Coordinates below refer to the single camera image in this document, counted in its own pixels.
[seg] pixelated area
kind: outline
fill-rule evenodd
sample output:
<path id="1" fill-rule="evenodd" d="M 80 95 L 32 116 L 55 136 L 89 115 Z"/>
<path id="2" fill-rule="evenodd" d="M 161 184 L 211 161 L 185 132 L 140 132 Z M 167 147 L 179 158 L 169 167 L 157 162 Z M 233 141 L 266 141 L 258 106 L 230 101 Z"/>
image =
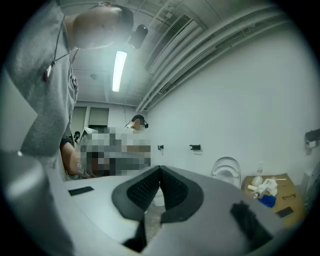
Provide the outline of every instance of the pixelated area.
<path id="1" fill-rule="evenodd" d="M 108 127 L 103 133 L 93 130 L 81 138 L 80 163 L 90 176 L 123 176 L 151 165 L 150 140 L 132 129 L 117 129 Z"/>

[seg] cable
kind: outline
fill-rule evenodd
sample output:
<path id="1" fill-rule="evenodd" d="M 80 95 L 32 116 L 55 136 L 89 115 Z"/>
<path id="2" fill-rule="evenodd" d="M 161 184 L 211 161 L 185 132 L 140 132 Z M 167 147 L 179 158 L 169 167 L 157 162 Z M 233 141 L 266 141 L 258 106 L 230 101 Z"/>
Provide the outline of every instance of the cable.
<path id="1" fill-rule="evenodd" d="M 78 48 L 78 49 L 76 49 L 75 54 L 73 55 L 73 58 L 72 58 L 72 60 L 71 60 L 71 64 L 72 64 L 72 63 L 74 63 L 74 61 L 75 61 L 75 59 L 76 59 L 76 55 L 77 55 L 78 51 L 79 51 L 79 48 Z"/>
<path id="2" fill-rule="evenodd" d="M 126 131 L 128 131 L 129 129 L 133 129 L 133 127 L 129 127 L 129 128 L 127 128 L 123 133 L 121 133 L 120 140 L 121 140 L 122 136 L 124 135 L 124 133 L 125 133 Z"/>
<path id="3" fill-rule="evenodd" d="M 57 59 L 56 59 L 56 54 L 57 54 L 58 42 L 59 42 L 60 32 L 61 32 L 61 29 L 62 29 L 62 24 L 64 23 L 64 21 L 65 21 L 65 15 L 63 15 L 63 19 L 62 19 L 62 21 L 61 21 L 59 33 L 58 33 L 58 36 L 57 36 L 57 38 L 56 38 L 56 44 L 55 44 L 55 50 L 54 50 L 54 58 L 53 58 L 54 61 L 57 61 Z"/>
<path id="4" fill-rule="evenodd" d="M 125 121 L 125 123 L 127 123 L 127 116 L 126 116 L 126 103 L 124 103 L 123 108 L 124 108 L 124 121 Z"/>

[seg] ceiling vent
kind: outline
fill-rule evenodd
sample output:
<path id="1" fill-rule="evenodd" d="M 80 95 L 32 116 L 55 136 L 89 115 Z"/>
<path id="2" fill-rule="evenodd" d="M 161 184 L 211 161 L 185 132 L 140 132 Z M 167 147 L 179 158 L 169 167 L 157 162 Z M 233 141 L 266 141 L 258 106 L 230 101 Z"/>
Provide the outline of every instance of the ceiling vent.
<path id="1" fill-rule="evenodd" d="M 161 37 L 160 41 L 155 45 L 153 51 L 144 65 L 144 69 L 148 73 L 154 73 L 152 67 L 156 63 L 158 57 L 166 49 L 167 45 L 192 21 L 190 17 L 183 14 L 169 27 L 169 29 Z"/>

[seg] black wall mount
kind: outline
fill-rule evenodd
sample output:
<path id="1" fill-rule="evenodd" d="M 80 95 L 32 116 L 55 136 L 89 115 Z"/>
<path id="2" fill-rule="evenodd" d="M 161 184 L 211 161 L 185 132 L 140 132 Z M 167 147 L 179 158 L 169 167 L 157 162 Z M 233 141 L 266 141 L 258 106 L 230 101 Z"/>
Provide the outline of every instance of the black wall mount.
<path id="1" fill-rule="evenodd" d="M 309 142 L 320 140 L 320 129 L 311 130 L 305 133 L 305 139 Z"/>
<path id="2" fill-rule="evenodd" d="M 189 145 L 191 150 L 201 150 L 201 145 Z"/>

